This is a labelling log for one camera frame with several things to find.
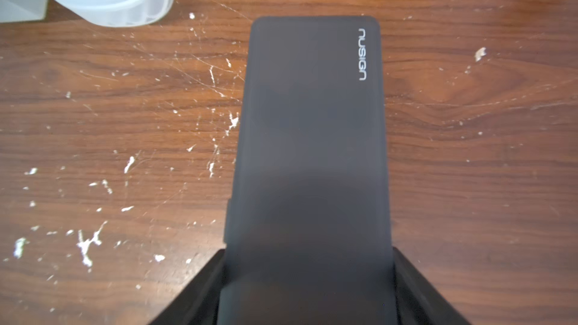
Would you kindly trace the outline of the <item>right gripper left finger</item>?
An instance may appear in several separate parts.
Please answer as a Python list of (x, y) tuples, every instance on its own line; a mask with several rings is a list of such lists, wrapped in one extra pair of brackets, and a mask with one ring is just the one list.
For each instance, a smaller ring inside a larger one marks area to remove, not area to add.
[(225, 250), (219, 250), (151, 324), (216, 324), (224, 286), (224, 255)]

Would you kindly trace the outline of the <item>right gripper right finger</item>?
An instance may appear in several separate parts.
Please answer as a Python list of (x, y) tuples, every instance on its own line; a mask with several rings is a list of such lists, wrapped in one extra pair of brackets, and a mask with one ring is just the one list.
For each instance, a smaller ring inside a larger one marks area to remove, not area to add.
[(397, 248), (394, 292), (400, 325), (471, 325)]

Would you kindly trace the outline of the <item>black pencil case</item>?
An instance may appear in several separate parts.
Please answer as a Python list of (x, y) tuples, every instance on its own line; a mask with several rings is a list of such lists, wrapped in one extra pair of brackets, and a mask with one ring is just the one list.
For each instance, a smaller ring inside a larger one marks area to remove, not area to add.
[(251, 27), (220, 324), (395, 324), (379, 23)]

